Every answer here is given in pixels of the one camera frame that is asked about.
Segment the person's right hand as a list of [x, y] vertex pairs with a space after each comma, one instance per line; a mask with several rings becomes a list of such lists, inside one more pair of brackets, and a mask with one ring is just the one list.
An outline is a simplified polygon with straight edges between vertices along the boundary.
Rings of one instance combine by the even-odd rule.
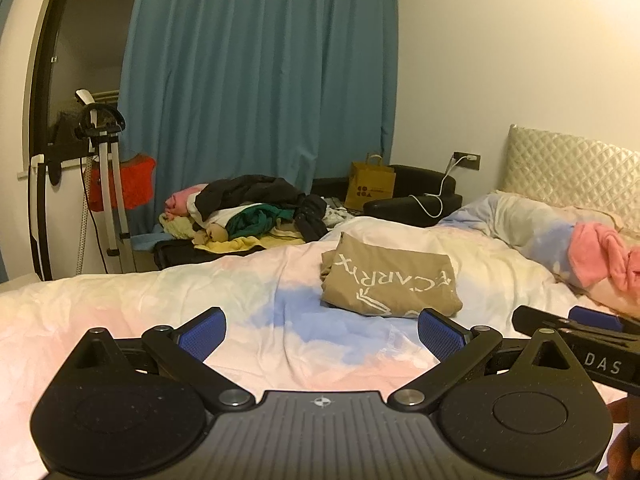
[[[629, 422], [627, 399], [616, 400], [608, 404], [612, 421], [616, 424]], [[627, 480], [637, 478], [640, 469], [639, 449], [630, 443], [629, 428], [625, 427], [614, 439], [606, 454], [608, 461], [608, 480]]]

